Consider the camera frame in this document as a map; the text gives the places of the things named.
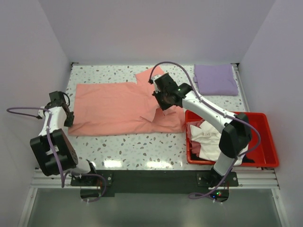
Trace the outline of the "red plastic bin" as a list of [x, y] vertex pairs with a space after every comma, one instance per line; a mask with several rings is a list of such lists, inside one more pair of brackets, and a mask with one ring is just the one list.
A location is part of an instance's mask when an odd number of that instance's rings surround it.
[[[249, 123], [259, 132], [261, 137], [260, 145], [246, 154], [246, 157], [249, 159], [253, 159], [255, 163], [243, 163], [241, 167], [265, 167], [265, 168], [274, 168], [279, 166], [279, 159], [276, 152], [276, 148], [274, 145], [274, 141], [272, 138], [272, 134], [270, 131], [270, 127], [267, 121], [267, 117], [263, 113], [250, 113], [244, 112], [249, 119]], [[185, 123], [187, 122], [195, 122], [200, 121], [202, 118], [192, 111], [185, 111]], [[248, 148], [252, 148], [256, 145], [258, 141], [258, 137], [256, 133], [252, 130], [252, 139], [249, 143]], [[201, 162], [201, 161], [192, 161], [189, 158], [189, 154], [191, 152], [191, 143], [186, 136], [186, 148], [187, 148], [187, 162], [190, 164], [198, 164], [198, 165], [214, 165], [215, 162]]]

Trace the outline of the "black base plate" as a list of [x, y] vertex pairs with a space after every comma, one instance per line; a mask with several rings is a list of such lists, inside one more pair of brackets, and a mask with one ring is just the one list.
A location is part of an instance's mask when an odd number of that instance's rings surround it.
[[229, 189], [239, 186], [235, 172], [230, 172], [223, 182], [210, 178], [208, 170], [98, 170], [96, 175], [72, 177], [71, 186], [80, 187], [83, 199], [138, 193], [186, 194], [193, 200], [214, 201], [226, 201]]

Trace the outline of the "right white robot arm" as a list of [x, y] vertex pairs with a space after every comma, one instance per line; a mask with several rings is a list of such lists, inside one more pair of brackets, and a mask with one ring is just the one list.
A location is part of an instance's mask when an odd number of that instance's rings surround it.
[[222, 109], [203, 98], [192, 87], [192, 82], [178, 85], [168, 73], [150, 76], [148, 82], [154, 86], [152, 95], [163, 111], [174, 106], [192, 111], [221, 134], [218, 145], [220, 154], [212, 167], [211, 181], [217, 186], [223, 185], [228, 180], [227, 174], [252, 139], [252, 126], [247, 115]]

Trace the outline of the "white t shirt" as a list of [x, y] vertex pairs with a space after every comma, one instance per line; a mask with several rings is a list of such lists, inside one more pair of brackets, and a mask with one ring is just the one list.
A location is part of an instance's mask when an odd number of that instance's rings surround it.
[[202, 148], [200, 153], [221, 153], [221, 150], [219, 148], [221, 133], [213, 125], [205, 120], [200, 128], [203, 130]]

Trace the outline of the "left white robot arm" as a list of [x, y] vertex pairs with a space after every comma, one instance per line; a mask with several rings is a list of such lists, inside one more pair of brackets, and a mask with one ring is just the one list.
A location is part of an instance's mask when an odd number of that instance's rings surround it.
[[73, 125], [74, 113], [70, 111], [70, 99], [62, 91], [49, 94], [50, 102], [38, 109], [36, 118], [43, 119], [39, 135], [30, 140], [30, 147], [40, 169], [46, 176], [70, 172], [81, 175], [86, 185], [98, 181], [95, 165], [89, 160], [79, 160], [75, 149], [63, 129]]

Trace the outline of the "folded purple t shirt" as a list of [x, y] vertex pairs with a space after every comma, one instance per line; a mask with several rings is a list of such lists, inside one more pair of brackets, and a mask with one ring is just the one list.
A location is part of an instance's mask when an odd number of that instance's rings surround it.
[[237, 96], [239, 93], [231, 64], [195, 64], [193, 80], [203, 96]]

